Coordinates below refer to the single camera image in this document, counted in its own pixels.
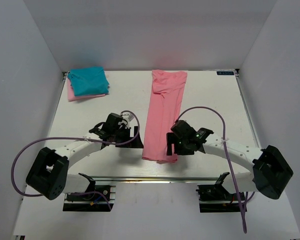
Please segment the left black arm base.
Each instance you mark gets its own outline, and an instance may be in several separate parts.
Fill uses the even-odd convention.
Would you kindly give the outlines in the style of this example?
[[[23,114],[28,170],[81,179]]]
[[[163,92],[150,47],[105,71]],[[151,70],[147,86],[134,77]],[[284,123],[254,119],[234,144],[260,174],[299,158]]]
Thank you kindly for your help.
[[[63,193],[64,212],[109,213],[115,204],[116,186],[106,178],[69,174]]]

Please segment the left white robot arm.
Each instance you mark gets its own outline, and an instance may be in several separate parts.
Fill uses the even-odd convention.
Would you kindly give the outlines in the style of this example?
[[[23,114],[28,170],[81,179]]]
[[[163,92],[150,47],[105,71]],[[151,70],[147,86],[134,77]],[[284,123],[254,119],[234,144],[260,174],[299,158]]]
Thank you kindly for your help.
[[[96,193],[94,179],[83,173],[69,174],[69,168],[110,145],[142,149],[140,125],[130,126],[137,119],[128,110],[120,114],[110,113],[106,121],[96,124],[83,137],[73,137],[72,143],[56,149],[42,148],[25,182],[49,200],[62,193],[79,195],[86,200],[93,198]]]

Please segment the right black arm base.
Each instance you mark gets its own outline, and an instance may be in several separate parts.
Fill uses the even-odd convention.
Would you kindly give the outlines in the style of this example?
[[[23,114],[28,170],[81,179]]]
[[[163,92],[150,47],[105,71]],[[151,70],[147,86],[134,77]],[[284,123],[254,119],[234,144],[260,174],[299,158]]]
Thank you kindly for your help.
[[[196,192],[199,200],[200,213],[239,213],[239,201],[235,193],[229,193],[223,186],[225,178],[230,175],[225,172],[214,184],[198,185]]]

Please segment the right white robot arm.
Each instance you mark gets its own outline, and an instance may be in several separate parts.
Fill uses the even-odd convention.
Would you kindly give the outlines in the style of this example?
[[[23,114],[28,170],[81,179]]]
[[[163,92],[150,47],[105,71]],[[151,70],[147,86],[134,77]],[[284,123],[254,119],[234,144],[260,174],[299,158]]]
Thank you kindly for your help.
[[[230,160],[247,170],[234,175],[225,172],[213,185],[209,185],[207,194],[216,194],[223,200],[237,190],[259,192],[269,199],[277,200],[294,174],[279,149],[272,145],[257,148],[223,140],[210,129],[202,127],[195,130],[184,120],[172,126],[166,139],[168,156],[189,156],[201,152]]]

